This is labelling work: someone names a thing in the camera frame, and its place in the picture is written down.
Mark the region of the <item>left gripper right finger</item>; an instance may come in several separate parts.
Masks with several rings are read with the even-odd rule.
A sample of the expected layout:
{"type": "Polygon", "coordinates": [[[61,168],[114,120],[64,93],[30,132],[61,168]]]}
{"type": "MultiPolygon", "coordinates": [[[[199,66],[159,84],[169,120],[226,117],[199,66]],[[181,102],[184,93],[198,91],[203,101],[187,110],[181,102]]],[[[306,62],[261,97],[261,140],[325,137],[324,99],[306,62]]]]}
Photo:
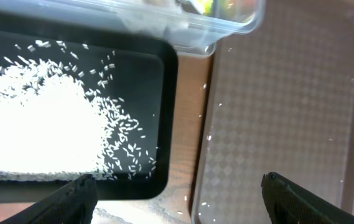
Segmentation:
{"type": "Polygon", "coordinates": [[[272,224],[354,224],[354,215],[276,172],[263,175],[261,188],[272,224]]]}

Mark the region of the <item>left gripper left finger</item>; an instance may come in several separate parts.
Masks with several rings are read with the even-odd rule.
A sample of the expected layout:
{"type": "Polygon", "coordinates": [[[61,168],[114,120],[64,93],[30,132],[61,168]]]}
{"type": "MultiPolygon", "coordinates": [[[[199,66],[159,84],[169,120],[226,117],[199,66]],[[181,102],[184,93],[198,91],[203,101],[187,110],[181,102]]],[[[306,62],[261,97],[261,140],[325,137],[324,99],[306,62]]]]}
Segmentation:
{"type": "Polygon", "coordinates": [[[33,181],[0,185],[0,202],[24,198],[39,200],[3,223],[90,223],[98,202],[96,180],[84,174],[63,185],[33,181]]]}

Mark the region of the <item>yellow snack wrapper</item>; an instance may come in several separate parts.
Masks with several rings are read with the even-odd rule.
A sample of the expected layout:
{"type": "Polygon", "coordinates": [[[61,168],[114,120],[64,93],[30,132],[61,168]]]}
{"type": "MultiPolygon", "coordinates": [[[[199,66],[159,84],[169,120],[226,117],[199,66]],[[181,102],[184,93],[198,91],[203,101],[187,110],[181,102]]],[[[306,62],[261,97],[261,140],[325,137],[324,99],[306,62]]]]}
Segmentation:
{"type": "Polygon", "coordinates": [[[186,12],[204,16],[214,16],[220,6],[217,0],[176,0],[176,3],[186,12]]]}

